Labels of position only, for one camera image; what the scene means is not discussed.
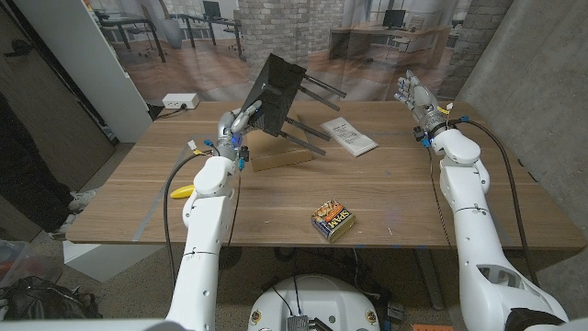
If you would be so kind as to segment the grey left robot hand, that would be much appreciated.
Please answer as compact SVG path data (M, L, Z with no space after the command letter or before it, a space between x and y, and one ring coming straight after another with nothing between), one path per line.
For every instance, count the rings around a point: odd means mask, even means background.
M219 120L217 131L216 155L226 157L232 161L235 160L237 152L233 146L232 137L239 133L246 135L250 131L255 131L250 123L250 118L261 108L262 101L257 100L247 109L236 108L225 112Z

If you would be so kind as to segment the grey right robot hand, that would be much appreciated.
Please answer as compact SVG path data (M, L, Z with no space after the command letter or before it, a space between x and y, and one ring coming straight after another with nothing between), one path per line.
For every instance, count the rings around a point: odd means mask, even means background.
M448 129L447 114L441 111L437 98L411 70L398 79L398 92L394 98L411 111L430 140Z

